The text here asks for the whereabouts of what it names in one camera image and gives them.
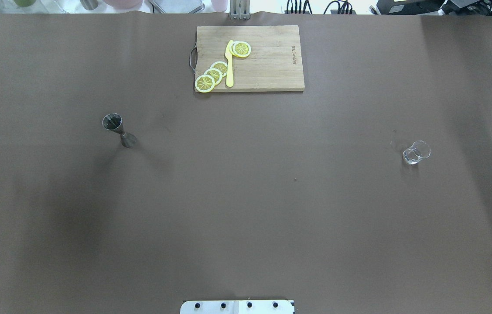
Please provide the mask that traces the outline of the outer lemon slice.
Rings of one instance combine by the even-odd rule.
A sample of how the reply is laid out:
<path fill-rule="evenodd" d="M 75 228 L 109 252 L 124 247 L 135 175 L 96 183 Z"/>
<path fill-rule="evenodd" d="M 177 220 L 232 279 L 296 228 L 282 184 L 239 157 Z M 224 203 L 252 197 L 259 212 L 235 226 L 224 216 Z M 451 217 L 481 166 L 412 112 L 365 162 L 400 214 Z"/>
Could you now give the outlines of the outer lemon slice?
<path fill-rule="evenodd" d="M 209 74 L 203 74 L 195 80 L 195 90 L 200 93 L 211 92 L 216 86 L 216 79 Z"/>

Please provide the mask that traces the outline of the single lemon slice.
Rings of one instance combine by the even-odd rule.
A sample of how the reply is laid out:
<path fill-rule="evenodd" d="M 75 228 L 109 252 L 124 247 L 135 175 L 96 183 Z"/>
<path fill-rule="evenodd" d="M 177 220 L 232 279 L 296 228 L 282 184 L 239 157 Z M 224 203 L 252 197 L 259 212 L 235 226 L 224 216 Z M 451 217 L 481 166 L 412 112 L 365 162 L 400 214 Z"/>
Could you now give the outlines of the single lemon slice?
<path fill-rule="evenodd" d="M 245 41 L 234 41 L 231 46 L 232 55 L 238 58 L 246 58 L 250 56 L 252 48 L 248 42 Z"/>

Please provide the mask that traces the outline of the steel jigger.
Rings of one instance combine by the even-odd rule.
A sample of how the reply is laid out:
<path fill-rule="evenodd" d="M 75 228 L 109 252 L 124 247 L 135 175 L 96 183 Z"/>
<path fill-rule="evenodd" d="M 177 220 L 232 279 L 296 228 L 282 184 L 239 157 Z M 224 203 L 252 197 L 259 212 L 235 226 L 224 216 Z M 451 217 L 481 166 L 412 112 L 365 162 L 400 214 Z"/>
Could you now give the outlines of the steel jigger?
<path fill-rule="evenodd" d="M 117 133 L 120 136 L 120 142 L 123 147 L 130 148 L 136 145 L 137 138 L 127 133 L 123 127 L 123 119 L 118 113 L 109 113 L 102 119 L 104 129 Z"/>

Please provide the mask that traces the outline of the small glass measuring cup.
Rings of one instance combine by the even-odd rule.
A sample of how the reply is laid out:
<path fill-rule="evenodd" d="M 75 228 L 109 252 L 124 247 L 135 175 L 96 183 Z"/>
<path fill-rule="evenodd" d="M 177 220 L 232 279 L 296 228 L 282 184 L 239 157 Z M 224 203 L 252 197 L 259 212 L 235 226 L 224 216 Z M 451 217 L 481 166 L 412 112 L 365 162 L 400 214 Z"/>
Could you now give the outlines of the small glass measuring cup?
<path fill-rule="evenodd" d="M 402 153 L 402 159 L 409 165 L 416 165 L 431 155 L 431 146 L 423 140 L 415 141 Z"/>

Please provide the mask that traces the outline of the pink plastic cup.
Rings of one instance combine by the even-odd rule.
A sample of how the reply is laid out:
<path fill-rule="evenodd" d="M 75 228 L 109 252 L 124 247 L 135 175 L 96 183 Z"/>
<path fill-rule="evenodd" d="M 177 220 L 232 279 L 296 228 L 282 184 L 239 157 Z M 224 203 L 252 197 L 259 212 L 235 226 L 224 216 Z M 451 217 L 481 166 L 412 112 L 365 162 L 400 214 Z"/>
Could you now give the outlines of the pink plastic cup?
<path fill-rule="evenodd" d="M 215 12 L 225 12 L 229 6 L 229 0 L 211 0 Z"/>

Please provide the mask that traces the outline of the lemon slice near knife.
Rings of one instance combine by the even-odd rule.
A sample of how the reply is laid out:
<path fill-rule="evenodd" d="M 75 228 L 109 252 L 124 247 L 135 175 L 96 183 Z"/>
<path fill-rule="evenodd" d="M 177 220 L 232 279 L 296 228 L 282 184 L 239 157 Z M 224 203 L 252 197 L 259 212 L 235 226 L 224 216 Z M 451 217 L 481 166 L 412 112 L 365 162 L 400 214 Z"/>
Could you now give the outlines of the lemon slice near knife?
<path fill-rule="evenodd" d="M 214 62 L 210 68 L 212 69 L 218 69 L 221 74 L 222 74 L 222 77 L 226 77 L 227 76 L 227 71 L 228 71 L 228 64 L 224 61 L 216 61 Z"/>

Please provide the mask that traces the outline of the wooden cutting board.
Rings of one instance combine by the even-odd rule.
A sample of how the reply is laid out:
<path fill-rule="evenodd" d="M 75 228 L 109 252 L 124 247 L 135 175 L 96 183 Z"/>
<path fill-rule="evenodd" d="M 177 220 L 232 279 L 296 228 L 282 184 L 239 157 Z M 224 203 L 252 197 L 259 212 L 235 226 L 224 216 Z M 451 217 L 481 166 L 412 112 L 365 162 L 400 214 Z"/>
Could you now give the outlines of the wooden cutting board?
<path fill-rule="evenodd" d="M 299 26 L 198 26 L 196 31 L 199 77 L 216 61 L 227 61 L 229 40 L 245 41 L 252 52 L 233 58 L 234 86 L 226 80 L 213 92 L 303 92 L 304 69 Z"/>

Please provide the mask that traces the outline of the aluminium frame post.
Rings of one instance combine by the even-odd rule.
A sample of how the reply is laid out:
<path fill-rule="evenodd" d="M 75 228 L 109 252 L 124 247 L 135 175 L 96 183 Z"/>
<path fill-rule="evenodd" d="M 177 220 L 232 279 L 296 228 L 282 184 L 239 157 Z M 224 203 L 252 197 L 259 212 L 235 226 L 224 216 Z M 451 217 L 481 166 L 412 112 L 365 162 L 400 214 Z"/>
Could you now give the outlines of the aluminium frame post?
<path fill-rule="evenodd" d="M 250 0 L 230 0 L 229 18 L 230 20 L 250 20 Z"/>

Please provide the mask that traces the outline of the silver kitchen scale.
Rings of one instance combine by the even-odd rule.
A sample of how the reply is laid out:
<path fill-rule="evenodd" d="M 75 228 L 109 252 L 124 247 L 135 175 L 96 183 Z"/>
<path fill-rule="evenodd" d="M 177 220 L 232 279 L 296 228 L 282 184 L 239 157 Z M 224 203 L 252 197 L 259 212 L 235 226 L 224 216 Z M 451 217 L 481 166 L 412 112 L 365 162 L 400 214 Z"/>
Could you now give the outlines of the silver kitchen scale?
<path fill-rule="evenodd" d="M 205 8 L 202 0 L 149 0 L 155 13 L 195 14 Z"/>

